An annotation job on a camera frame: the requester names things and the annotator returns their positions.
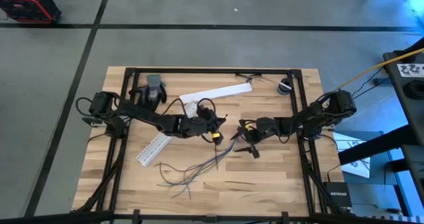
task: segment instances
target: white sticker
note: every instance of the white sticker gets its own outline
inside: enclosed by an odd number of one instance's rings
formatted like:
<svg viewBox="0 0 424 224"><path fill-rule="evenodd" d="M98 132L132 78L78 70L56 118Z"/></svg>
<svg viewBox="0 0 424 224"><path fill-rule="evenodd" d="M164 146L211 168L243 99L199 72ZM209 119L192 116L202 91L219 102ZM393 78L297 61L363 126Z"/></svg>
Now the white sticker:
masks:
<svg viewBox="0 0 424 224"><path fill-rule="evenodd" d="M424 78L424 64L398 64L397 68L404 78Z"/></svg>

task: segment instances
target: black metal frame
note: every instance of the black metal frame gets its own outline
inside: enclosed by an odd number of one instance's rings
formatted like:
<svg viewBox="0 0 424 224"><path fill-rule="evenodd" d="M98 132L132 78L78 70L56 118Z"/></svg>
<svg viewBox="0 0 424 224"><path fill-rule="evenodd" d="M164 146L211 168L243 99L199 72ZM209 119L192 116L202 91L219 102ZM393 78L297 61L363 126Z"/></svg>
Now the black metal frame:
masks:
<svg viewBox="0 0 424 224"><path fill-rule="evenodd" d="M301 70L263 70L263 69L205 69L205 68L127 68L125 70L123 86L121 89L121 98L125 98L127 94L127 87L129 84L130 78L133 76L132 88L138 86L138 79L142 72L146 73L211 73L211 74L281 74L287 76L291 83L293 84L293 79L297 79L301 106L302 109L307 107L307 100L305 94L305 88L303 84L303 77ZM295 89L292 89L290 92L291 97L291 106L293 109L293 114L297 113L297 101ZM130 100L134 101L134 95L130 96ZM128 129L131 125L131 122L128 122L127 125L127 135ZM100 221L109 221L110 224L113 224L115 219L131 219L133 224L140 224L142 220L189 220L189 221L204 221L207 223L215 223L219 221L279 221L283 224L288 224L291 221L296 222L310 222L310 223L340 223L343 221L345 224L359 224L359 223L404 223L400 221L388 221L388 220L376 220L372 218L363 218L355 217L351 214L341 215L343 212L337 207L337 205L332 201L329 193L326 191L322 180L321 173L319 170L319 163L317 157L317 151L315 148L315 142L313 140L307 141L309 143L309 148L311 149L311 158L308 159L305 151L304 140L300 139L301 134L297 132L297 143L299 146L299 155L301 160L301 167L303 173L303 183L305 188L305 195L307 201L307 208L309 212L309 217L289 217L288 212L283 211L282 216L218 216L218 215L143 215L140 214L140 210L136 209L133 214L114 214L116 207L117 196L119 191L119 182L121 179L121 173L123 169L123 160L125 156L125 151L127 147L127 135L121 140L121 146L119 148L119 153L117 155L116 161L113 163L113 156L115 152L115 147L117 145L117 139L111 138L109 143L109 150L107 153L107 159L105 161L105 169L103 171L103 179L99 184L94 194L86 201L86 203L79 208L78 210L71 211L70 213L57 214L57 215L45 215L38 217L21 217L14 219L4 219L0 220L0 223L4 224L17 224L17 223L96 223ZM108 210L103 210L104 200L106 195L106 188L112 177L115 177L113 182L113 187L111 190L111 199L109 202ZM317 186L318 189L318 200L320 204L321 212L318 213L315 211L315 203L312 197L311 191L311 182L309 179L313 180L313 183ZM327 207L330 208L332 213L328 214Z"/></svg>

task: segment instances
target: gray concrete floor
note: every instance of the gray concrete floor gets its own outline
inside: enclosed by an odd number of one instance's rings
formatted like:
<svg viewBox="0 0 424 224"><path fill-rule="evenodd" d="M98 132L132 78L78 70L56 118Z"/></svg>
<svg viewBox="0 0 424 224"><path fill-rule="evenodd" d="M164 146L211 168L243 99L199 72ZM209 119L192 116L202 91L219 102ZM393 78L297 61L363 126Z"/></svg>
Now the gray concrete floor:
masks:
<svg viewBox="0 0 424 224"><path fill-rule="evenodd" d="M71 24L92 23L100 1L55 0L61 23ZM403 0L109 0L102 23L415 26ZM9 41L0 46L0 218L25 210L88 34L89 29L0 28L3 41ZM324 90L330 91L381 62L384 52L420 37L411 32L101 29L77 97L99 91L108 66L319 68ZM370 76L345 88L354 91ZM392 88L378 87L356 102L358 113L341 129L388 132L405 123ZM72 108L37 215L70 210L89 132Z"/></svg>

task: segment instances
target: breadboard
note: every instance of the breadboard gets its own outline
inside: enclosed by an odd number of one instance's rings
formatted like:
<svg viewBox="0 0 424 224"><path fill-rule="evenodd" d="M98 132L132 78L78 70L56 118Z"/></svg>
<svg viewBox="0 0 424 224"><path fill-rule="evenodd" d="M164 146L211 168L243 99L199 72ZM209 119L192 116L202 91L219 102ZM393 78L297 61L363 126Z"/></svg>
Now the breadboard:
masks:
<svg viewBox="0 0 424 224"><path fill-rule="evenodd" d="M189 102L187 105L185 105L185 112L187 113L188 117L193 117L196 113L197 109L197 103L196 102ZM162 151L162 149L165 148L165 146L172 140L173 137L169 137L164 135L163 133L160 133L157 135L151 142L144 148L143 151L137 156L137 160L140 161L140 163L143 166L148 166L156 156Z"/></svg>

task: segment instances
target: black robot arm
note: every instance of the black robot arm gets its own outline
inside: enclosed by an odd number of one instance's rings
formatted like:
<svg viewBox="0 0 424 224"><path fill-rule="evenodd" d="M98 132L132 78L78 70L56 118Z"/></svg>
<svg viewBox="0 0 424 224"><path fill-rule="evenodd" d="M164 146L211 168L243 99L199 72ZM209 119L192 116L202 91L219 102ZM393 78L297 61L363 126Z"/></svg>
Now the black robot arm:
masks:
<svg viewBox="0 0 424 224"><path fill-rule="evenodd" d="M160 115L139 107L128 99L122 99L116 110L112 110L113 101L118 98L118 94L113 92L97 92L89 108L91 117L84 117L83 120L89 124L103 121L107 125L106 133L116 138L125 135L126 122L129 119L137 119L155 126L158 131L172 137L186 139L210 132L213 134L212 141L215 144L220 144L223 140L219 127L226 119L218 118L215 112L207 107L198 105L198 116L189 118L187 115Z"/></svg>
<svg viewBox="0 0 424 224"><path fill-rule="evenodd" d="M326 101L328 101L328 106L324 107L323 105ZM237 134L232 139L242 137L250 144L250 147L237 151L249 151L255 158L258 158L259 153L254 145L264 139L273 135L289 137L291 134L301 131L303 139L315 140L320 137L323 127L336 125L355 112L356 106L349 92L342 90L333 91L325 93L309 107L292 117L261 117L257 120L241 119Z"/></svg>

